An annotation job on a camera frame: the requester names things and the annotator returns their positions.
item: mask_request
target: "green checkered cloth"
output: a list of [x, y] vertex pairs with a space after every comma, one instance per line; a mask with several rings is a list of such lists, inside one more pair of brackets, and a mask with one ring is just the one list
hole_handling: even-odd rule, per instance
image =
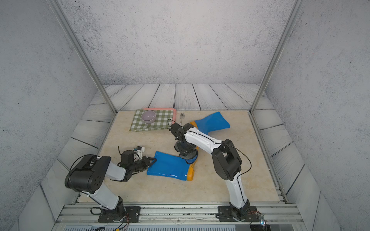
[[172, 119], [173, 111], [171, 110], [154, 110], [155, 121], [151, 124], [144, 123], [141, 120], [141, 115], [146, 110], [139, 109], [135, 111], [134, 119], [132, 120], [130, 131], [150, 131], [150, 130], [161, 130], [169, 129], [167, 120]]

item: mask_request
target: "black mounting plate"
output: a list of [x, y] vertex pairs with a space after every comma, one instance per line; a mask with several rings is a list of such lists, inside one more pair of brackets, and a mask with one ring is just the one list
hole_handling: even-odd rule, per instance
[[180, 153], [180, 157], [185, 160], [193, 159], [198, 154], [198, 151], [195, 149], [196, 145], [192, 143], [177, 141], [174, 148]]
[[[130, 223], [137, 223], [139, 221], [139, 216], [140, 216], [140, 206], [125, 206], [126, 212], [128, 214], [128, 218]], [[113, 219], [115, 217], [112, 217], [109, 213], [103, 214], [103, 212], [100, 213], [98, 222], [99, 223], [109, 223], [109, 222], [114, 222]]]
[[[250, 209], [252, 209], [252, 211], [257, 210], [256, 206], [250, 205], [249, 207], [250, 207]], [[234, 217], [231, 214], [231, 207], [230, 206], [219, 206], [218, 207], [218, 216], [219, 216], [220, 222], [236, 222], [236, 220], [234, 219]], [[246, 214], [244, 221], [241, 221], [241, 222], [248, 222], [248, 223], [260, 222], [260, 219], [259, 219], [258, 214], [255, 214], [255, 213], [253, 213], [251, 215]]]

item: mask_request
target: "metal spoon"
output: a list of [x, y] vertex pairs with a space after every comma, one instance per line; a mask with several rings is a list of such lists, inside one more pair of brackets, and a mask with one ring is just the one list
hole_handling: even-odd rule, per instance
[[183, 118], [185, 118], [185, 114], [184, 114], [184, 113], [181, 113], [181, 114], [180, 114], [180, 119], [181, 119], [181, 120], [180, 120], [180, 126], [181, 126], [181, 123], [182, 123], [182, 119], [183, 119]]

